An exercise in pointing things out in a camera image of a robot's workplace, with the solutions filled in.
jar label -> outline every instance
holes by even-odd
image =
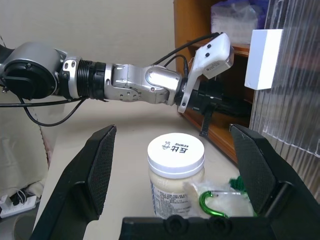
[[[191,208],[184,193],[166,192],[151,182],[153,210],[156,216],[167,219],[171,215],[187,216]]]

robotic arm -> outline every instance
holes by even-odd
[[[219,87],[214,81],[198,81],[202,74],[211,79],[233,65],[234,50],[228,36],[225,33],[208,36],[214,38],[199,48],[190,73],[184,77],[158,64],[138,67],[84,60],[37,42],[27,42],[16,49],[0,45],[0,85],[3,91],[11,91],[27,100],[55,95],[68,100],[144,101],[176,104],[180,113],[189,107],[204,115],[208,111],[212,114],[213,110],[236,116],[249,115],[249,104],[230,100],[222,91],[217,91]]]

power strip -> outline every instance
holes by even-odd
[[[18,205],[14,206],[13,203],[11,203],[11,206],[8,210],[2,210],[0,213],[0,218],[4,219],[34,209],[36,207],[36,201],[37,196],[30,196],[26,199],[24,204],[20,202]]]

green clip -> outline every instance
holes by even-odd
[[[206,205],[206,198],[211,197],[213,198],[214,195],[212,194],[211,191],[206,191],[204,193],[202,193],[199,197],[199,204],[201,209],[206,213],[209,214],[210,216],[215,216],[215,217],[224,217],[224,218],[228,218],[228,216],[220,211],[215,211],[213,209],[211,209],[210,207],[208,207]]]

jar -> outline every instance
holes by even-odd
[[[148,149],[149,177],[156,216],[187,216],[191,208],[184,182],[204,179],[205,147],[194,136],[184,133],[161,135]]]

